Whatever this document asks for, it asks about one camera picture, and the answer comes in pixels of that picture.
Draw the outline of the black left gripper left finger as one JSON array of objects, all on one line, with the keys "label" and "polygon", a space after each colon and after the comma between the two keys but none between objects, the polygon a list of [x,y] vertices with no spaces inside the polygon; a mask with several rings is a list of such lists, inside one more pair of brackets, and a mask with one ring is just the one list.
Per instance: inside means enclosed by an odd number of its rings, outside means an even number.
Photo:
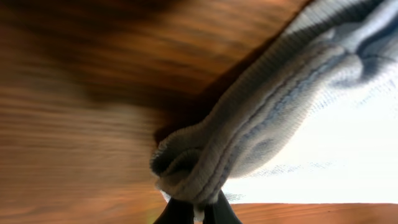
[{"label": "black left gripper left finger", "polygon": [[194,224],[193,205],[171,198],[154,224]]}]

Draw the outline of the light blue printed t-shirt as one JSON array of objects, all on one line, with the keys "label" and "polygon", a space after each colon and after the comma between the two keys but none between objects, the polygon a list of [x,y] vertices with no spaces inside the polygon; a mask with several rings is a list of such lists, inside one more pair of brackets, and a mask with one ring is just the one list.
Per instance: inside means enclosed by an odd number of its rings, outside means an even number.
[{"label": "light blue printed t-shirt", "polygon": [[234,203],[397,203],[397,0],[314,1],[150,160],[193,221]]}]

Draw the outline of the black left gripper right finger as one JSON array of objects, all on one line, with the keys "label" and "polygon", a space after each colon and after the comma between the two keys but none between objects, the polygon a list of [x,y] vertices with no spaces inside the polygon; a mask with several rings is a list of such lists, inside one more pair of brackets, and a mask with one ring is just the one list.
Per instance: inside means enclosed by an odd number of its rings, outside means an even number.
[{"label": "black left gripper right finger", "polygon": [[203,224],[242,224],[221,190],[218,200],[205,207]]}]

